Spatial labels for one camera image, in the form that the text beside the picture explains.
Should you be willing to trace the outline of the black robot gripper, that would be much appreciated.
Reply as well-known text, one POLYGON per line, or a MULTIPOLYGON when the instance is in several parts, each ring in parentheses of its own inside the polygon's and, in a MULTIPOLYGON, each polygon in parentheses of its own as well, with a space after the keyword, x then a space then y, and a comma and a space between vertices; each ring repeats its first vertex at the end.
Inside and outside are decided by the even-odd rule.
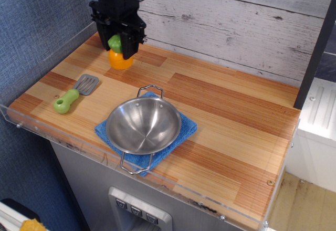
POLYGON ((123 58, 130 59, 144 43, 145 22, 138 16, 140 2, 144 0, 97 0, 91 1, 92 20, 96 22, 103 47, 110 50, 108 41, 121 34, 123 58))

